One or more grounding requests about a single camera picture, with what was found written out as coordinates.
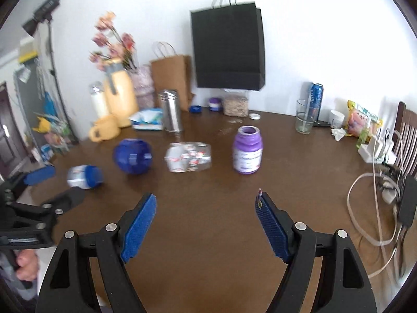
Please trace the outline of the left hand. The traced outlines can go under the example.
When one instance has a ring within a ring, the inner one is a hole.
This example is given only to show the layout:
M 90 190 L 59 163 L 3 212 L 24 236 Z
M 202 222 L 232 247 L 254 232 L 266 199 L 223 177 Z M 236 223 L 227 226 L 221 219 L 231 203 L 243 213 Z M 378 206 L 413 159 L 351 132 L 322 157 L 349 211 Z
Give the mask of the left hand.
M 16 257 L 19 268 L 16 277 L 22 281 L 32 282 L 38 277 L 39 259 L 34 249 L 21 250 Z

